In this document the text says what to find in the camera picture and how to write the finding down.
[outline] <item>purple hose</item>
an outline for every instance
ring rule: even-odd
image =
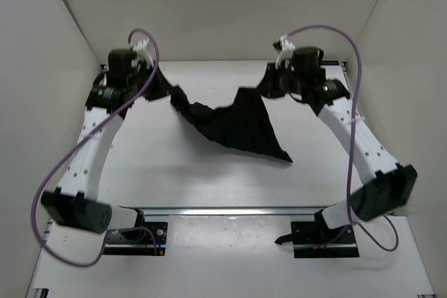
[[[57,170],[60,169],[60,167],[70,159],[70,157],[77,151],[79,150],[82,146],[84,146],[84,144],[87,143],[87,141],[89,141],[92,137],[92,135],[94,135],[96,132],[98,132],[102,127],[104,127],[110,120],[112,120],[114,117],[116,117],[119,113],[121,113],[123,110],[125,110],[126,108],[128,108],[129,106],[131,106],[133,104],[133,102],[140,97],[141,95],[144,94],[144,92],[146,91],[146,89],[149,87],[151,81],[154,79],[155,73],[159,67],[159,59],[160,59],[160,54],[159,54],[159,47],[156,44],[155,38],[147,31],[145,31],[144,29],[134,29],[130,34],[129,34],[129,39],[128,42],[130,44],[131,40],[132,40],[132,36],[134,35],[134,33],[143,33],[145,34],[151,41],[152,45],[154,46],[155,49],[155,60],[154,60],[154,67],[152,69],[152,72],[148,78],[148,80],[146,81],[146,83],[143,85],[143,87],[141,88],[141,90],[134,96],[132,97],[129,101],[127,101],[125,104],[123,104],[121,107],[119,107],[116,111],[114,111],[109,117],[107,117],[107,119],[103,120],[99,125],[97,125],[95,128],[93,128],[91,130],[91,132],[86,135],[82,140],[80,140],[56,165],[54,168],[51,169],[51,171],[48,173],[48,175],[43,179],[42,183],[40,184],[40,186],[38,187],[36,194],[34,196],[32,205],[31,205],[31,228],[33,230],[34,236],[37,240],[37,242],[41,245],[41,247],[47,252],[49,253],[52,257],[56,258],[57,260],[66,263],[67,265],[71,265],[74,267],[91,267],[92,265],[95,265],[96,263],[98,263],[98,261],[101,259],[101,256],[104,252],[104,248],[105,248],[105,237],[104,237],[104,241],[103,241],[103,245],[101,247],[101,252],[98,254],[98,256],[89,263],[79,263],[76,261],[72,261],[69,260],[67,258],[65,258],[64,256],[61,256],[60,254],[58,254],[56,251],[54,251],[53,249],[51,249],[46,242],[43,240],[43,238],[41,237],[41,233],[38,230],[37,227],[37,220],[36,220],[36,210],[37,210],[37,204],[39,201],[39,198],[41,197],[41,194],[43,192],[43,190],[45,189],[46,185],[48,184],[49,180],[54,176],[54,174],[57,172]],[[155,239],[152,237],[153,239],[153,244],[156,250],[156,246],[155,246]]]
[[[360,82],[362,79],[362,59],[360,57],[360,52],[358,50],[358,47],[356,45],[356,42],[352,39],[352,37],[350,37],[347,33],[345,33],[344,31],[342,31],[341,29],[326,25],[326,24],[313,24],[311,26],[305,26],[299,29],[296,29],[295,31],[291,31],[290,33],[288,33],[286,36],[294,36],[298,33],[301,33],[303,31],[307,31],[309,29],[327,29],[330,31],[334,31],[342,36],[344,36],[349,43],[352,45],[352,48],[354,49],[354,53],[356,54],[356,59],[357,59],[357,68],[358,68],[358,72],[357,72],[357,83],[356,83],[356,88],[354,89],[354,95],[352,98],[352,108],[351,108],[351,141],[350,141],[350,145],[349,145],[349,162],[348,162],[348,177],[347,177],[347,181],[346,181],[346,210],[348,212],[348,220],[349,223],[351,225],[356,225],[358,224],[360,226],[360,228],[362,228],[362,230],[368,235],[368,237],[371,238],[371,240],[380,248],[382,248],[385,251],[395,251],[397,249],[397,247],[399,246],[399,235],[397,233],[396,227],[394,226],[393,222],[391,222],[391,220],[389,218],[387,218],[386,216],[384,216],[384,218],[390,223],[391,228],[393,229],[395,236],[396,236],[396,243],[392,248],[385,248],[383,247],[372,235],[371,233],[369,233],[367,231],[367,229],[361,224],[361,223],[356,223],[353,219],[352,219],[352,213],[351,213],[351,183],[352,183],[352,173],[353,173],[353,166],[354,166],[354,149],[356,147],[356,110],[357,110],[357,100],[358,100],[358,94],[360,92]],[[339,234],[339,236],[337,236],[335,239],[333,239],[331,242],[329,242],[328,244],[331,244],[332,242],[336,241],[342,234]]]

